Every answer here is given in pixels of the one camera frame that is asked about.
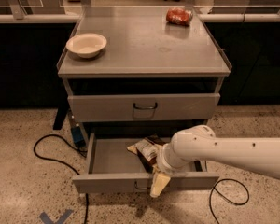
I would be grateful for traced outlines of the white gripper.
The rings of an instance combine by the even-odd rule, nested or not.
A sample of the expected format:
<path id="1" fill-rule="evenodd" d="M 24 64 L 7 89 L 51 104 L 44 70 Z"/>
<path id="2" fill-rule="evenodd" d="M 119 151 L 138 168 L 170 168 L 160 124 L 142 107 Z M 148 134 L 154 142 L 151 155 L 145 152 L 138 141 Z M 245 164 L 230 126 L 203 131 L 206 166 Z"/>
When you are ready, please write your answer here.
<path id="1" fill-rule="evenodd" d="M 155 173 L 153 176 L 150 189 L 150 196 L 152 198 L 159 197 L 164 188 L 168 185 L 171 180 L 171 177 L 168 175 L 179 172 L 184 166 L 189 164 L 189 161 L 185 161 L 175 154 L 170 143 L 159 148 L 156 161 L 162 173 Z"/>

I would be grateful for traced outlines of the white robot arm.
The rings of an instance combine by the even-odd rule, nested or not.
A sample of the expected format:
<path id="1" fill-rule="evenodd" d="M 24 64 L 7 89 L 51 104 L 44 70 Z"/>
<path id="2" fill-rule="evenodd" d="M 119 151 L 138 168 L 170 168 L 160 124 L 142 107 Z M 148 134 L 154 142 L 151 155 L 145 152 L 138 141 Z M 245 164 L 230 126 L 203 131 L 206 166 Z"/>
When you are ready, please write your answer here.
<path id="1" fill-rule="evenodd" d="M 280 138 L 222 138 L 206 125 L 175 133 L 157 152 L 150 196 L 159 197 L 174 173 L 192 161 L 216 161 L 280 180 Z"/>

